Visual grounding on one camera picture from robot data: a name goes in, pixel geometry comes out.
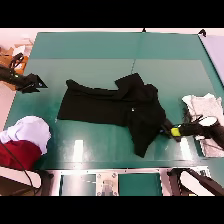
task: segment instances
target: cloth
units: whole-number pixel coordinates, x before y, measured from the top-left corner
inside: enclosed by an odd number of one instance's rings
[[[208,93],[204,97],[196,97],[193,95],[184,96],[182,100],[187,104],[188,110],[194,121],[200,115],[203,117],[217,117],[220,125],[224,126],[224,116],[222,108],[222,98],[215,98],[214,95]],[[203,154],[206,157],[224,157],[224,151],[216,144],[213,139],[200,140]]]
[[[29,141],[9,141],[4,145],[26,170],[32,170],[34,163],[41,156],[40,148]],[[0,144],[0,166],[23,170],[21,165],[9,154],[2,144]]]
[[[51,138],[48,124],[39,117],[26,116],[16,122],[14,126],[0,132],[0,141],[27,140],[38,146],[42,154],[47,153],[47,142]]]
[[[128,126],[135,154],[144,157],[166,119],[157,88],[138,73],[115,81],[118,90],[92,89],[67,80],[58,119]]]
[[[224,85],[224,37],[199,36]]]

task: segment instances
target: white wall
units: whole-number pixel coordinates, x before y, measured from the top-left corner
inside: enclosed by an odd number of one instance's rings
[[[146,28],[147,32],[197,34],[202,28]],[[224,36],[223,28],[204,28],[207,35]],[[109,31],[109,32],[141,32],[142,28],[0,28],[0,46],[5,49],[14,44],[24,43],[23,38],[33,42],[38,32],[74,32],[74,31]]]

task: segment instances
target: wire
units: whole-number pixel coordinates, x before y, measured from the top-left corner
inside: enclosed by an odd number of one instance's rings
[[[34,196],[36,196],[36,191],[35,191],[35,188],[33,186],[32,180],[31,180],[30,176],[28,175],[28,173],[26,172],[26,169],[24,168],[24,166],[22,165],[22,163],[16,158],[16,156],[1,141],[0,141],[0,144],[17,161],[17,163],[19,163],[19,165],[22,167],[23,172],[26,174],[26,176],[28,177],[28,179],[30,181],[30,185],[31,185],[31,187],[33,189]]]

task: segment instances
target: green table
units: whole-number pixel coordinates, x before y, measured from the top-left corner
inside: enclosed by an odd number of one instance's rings
[[[27,115],[44,118],[52,127],[48,153],[37,169],[106,169],[208,165],[224,185],[223,159],[206,159],[187,138],[189,157],[180,144],[163,136],[150,145],[144,159],[134,155],[127,128],[56,119],[66,91],[65,81],[116,89],[114,81],[138,72],[159,89],[159,98],[173,123],[181,123],[186,94],[207,92],[224,99],[223,86],[197,35],[160,33],[39,33],[25,74],[38,74],[49,87],[40,93],[17,93],[6,127]],[[74,156],[75,140],[84,141],[82,160]]]

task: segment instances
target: dark red fabric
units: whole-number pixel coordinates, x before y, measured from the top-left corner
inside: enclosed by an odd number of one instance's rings
[[[26,170],[32,170],[34,163],[41,156],[40,148],[29,141],[9,141],[4,145],[21,162]],[[9,154],[2,144],[0,144],[0,166],[22,170],[21,165]]]

